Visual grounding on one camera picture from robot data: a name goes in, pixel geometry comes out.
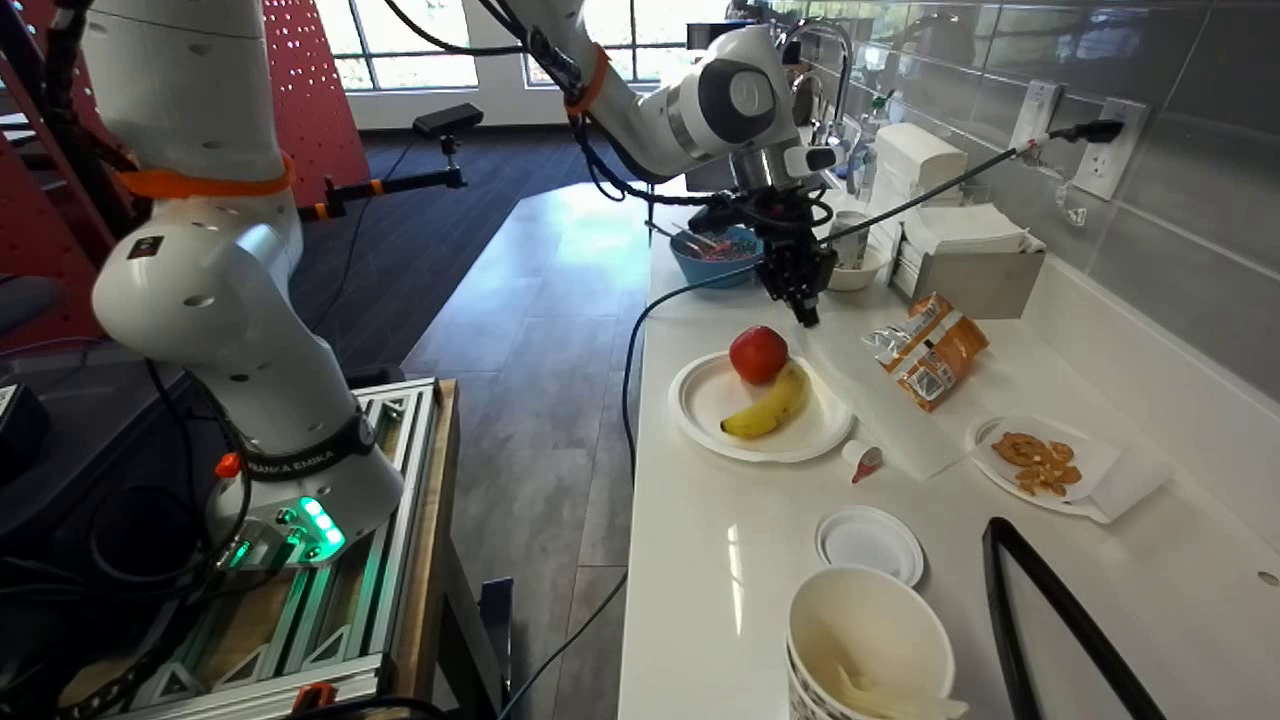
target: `paper cup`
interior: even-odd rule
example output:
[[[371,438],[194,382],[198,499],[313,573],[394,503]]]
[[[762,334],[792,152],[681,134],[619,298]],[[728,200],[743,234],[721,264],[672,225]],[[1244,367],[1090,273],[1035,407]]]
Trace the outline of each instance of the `paper cup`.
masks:
[[[935,613],[873,569],[823,569],[799,585],[787,625],[792,720],[862,720],[844,676],[894,697],[952,697],[954,655]]]

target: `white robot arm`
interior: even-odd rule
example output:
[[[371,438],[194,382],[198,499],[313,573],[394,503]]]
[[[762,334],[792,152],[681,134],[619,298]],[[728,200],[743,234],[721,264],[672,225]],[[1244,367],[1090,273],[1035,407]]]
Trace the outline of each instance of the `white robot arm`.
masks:
[[[807,232],[810,168],[762,29],[721,35],[681,84],[638,100],[588,40],[578,0],[509,0],[505,21],[570,119],[603,127],[637,176],[667,179],[731,147],[747,188],[736,205],[762,234],[759,278],[816,325],[833,250]],[[388,520],[399,474],[288,302],[300,216],[273,131],[258,0],[96,0],[83,29],[99,119],[143,168],[127,183],[152,195],[93,307],[124,346],[183,364],[220,399],[252,474],[246,520],[329,561]],[[220,494],[220,515],[235,515],[238,492]]]
[[[728,152],[736,190],[690,229],[752,225],[762,239],[755,278],[816,325],[837,250],[816,245],[810,188],[821,156],[799,145],[780,49],[762,23],[721,35],[672,89],[637,97],[592,44],[578,0],[505,0],[501,16],[565,89],[570,122],[592,119],[643,179],[667,179]]]
[[[152,216],[96,275],[113,339],[183,364],[222,407],[252,474],[246,525],[307,561],[380,528],[399,474],[371,448],[343,373],[288,302],[300,216],[275,145],[257,0],[96,0],[83,60],[99,119],[139,165]]]
[[[505,0],[521,40],[565,89],[570,114],[592,114],[643,179],[672,179],[731,147],[747,188],[810,179],[792,119],[792,92],[766,29],[721,35],[675,84],[637,97],[592,44],[578,0]]]

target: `red apple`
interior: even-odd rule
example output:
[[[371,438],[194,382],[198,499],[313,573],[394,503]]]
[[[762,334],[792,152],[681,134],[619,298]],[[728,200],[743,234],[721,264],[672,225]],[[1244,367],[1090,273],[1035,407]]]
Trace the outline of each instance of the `red apple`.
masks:
[[[770,333],[766,325],[759,328],[743,328],[731,345],[728,345],[728,364],[743,382],[770,382],[776,373],[787,364],[787,339],[780,333]]]

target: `floor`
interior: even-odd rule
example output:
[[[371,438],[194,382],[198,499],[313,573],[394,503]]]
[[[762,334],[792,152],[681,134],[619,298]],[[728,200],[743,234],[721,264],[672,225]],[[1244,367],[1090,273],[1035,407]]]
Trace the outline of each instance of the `floor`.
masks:
[[[362,134],[371,176],[439,172],[444,156],[407,131]],[[565,127],[480,127],[454,147],[464,188],[351,200],[307,225],[291,273],[295,310],[361,377],[394,364],[468,275],[509,210],[537,190],[588,179]]]
[[[643,302],[643,205],[592,183],[525,200],[405,354],[460,381],[451,535],[472,574],[516,581],[516,671],[526,676],[625,574],[625,339]],[[555,661],[525,720],[612,720],[625,601]]]

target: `box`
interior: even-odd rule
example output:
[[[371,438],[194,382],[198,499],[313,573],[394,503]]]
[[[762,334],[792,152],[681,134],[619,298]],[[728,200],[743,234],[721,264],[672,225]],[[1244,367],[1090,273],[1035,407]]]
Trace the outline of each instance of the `box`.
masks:
[[[952,147],[949,138],[917,127],[917,122],[887,122],[874,131],[874,176],[873,176],[873,209],[869,216],[880,216],[887,209],[898,209],[917,200],[920,190],[932,190],[962,172],[968,156]],[[959,205],[959,188],[949,188],[928,200],[928,209],[952,209]],[[891,216],[873,229],[873,264],[887,264],[891,247],[902,232],[902,216]]]
[[[1028,307],[1045,245],[992,205],[920,209],[902,219],[891,289],[902,298],[949,297],[975,318],[1011,318]]]

